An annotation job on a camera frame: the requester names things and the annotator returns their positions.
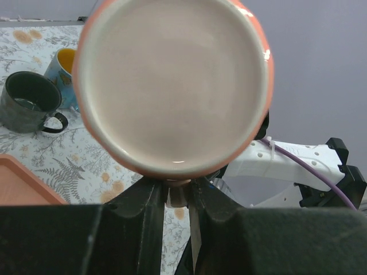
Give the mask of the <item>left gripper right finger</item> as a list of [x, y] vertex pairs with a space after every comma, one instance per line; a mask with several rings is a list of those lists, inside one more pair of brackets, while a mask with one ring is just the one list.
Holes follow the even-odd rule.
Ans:
[[247, 209], [191, 185], [195, 274], [365, 274], [366, 217], [347, 208]]

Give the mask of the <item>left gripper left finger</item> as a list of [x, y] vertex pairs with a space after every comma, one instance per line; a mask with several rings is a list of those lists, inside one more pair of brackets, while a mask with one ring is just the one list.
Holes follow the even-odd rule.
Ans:
[[159, 274], [165, 192], [141, 178], [103, 205], [1, 208], [2, 274]]

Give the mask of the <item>pink mug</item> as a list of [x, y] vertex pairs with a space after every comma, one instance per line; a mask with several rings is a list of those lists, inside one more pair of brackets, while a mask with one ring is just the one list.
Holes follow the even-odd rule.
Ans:
[[83, 27], [72, 80], [88, 132], [182, 207], [192, 181], [255, 138], [274, 61], [239, 1], [105, 1]]

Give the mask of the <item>black mug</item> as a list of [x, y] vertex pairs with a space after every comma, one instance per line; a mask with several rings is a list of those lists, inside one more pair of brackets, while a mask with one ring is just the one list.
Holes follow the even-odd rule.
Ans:
[[68, 126], [68, 119], [57, 111], [61, 102], [60, 91], [44, 76], [12, 73], [1, 94], [1, 124], [17, 133], [60, 133]]

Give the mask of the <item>blue butterfly mug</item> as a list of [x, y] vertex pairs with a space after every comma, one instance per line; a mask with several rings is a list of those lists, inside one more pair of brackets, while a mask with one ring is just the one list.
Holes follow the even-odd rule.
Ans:
[[49, 79], [61, 93], [61, 109], [79, 111], [72, 82], [72, 67], [76, 51], [63, 48], [56, 52], [48, 65], [44, 76]]

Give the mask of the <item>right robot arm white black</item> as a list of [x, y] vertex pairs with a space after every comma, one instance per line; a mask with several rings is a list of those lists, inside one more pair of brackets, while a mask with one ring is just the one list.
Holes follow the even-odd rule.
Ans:
[[255, 176], [290, 182], [280, 193], [253, 204], [256, 208], [351, 207], [359, 209], [366, 181], [356, 166], [347, 164], [349, 151], [339, 138], [325, 144], [303, 145], [266, 136], [265, 118], [255, 140], [222, 168], [220, 178]]

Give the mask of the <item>floral table mat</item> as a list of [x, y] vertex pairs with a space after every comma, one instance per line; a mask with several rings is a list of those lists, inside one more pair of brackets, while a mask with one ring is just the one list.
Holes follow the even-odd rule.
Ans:
[[[77, 47], [80, 25], [1, 27], [1, 81], [17, 71], [44, 74], [56, 52]], [[80, 115], [64, 109], [61, 133], [19, 134], [1, 128], [1, 152], [18, 159], [68, 203], [106, 203], [140, 175], [110, 157], [90, 136]], [[190, 274], [187, 208], [166, 209], [162, 274]]]

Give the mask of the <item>pink plastic tray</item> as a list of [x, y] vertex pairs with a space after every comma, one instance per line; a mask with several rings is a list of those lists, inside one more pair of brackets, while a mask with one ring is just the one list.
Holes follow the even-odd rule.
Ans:
[[2, 154], [0, 162], [1, 206], [67, 204], [16, 158]]

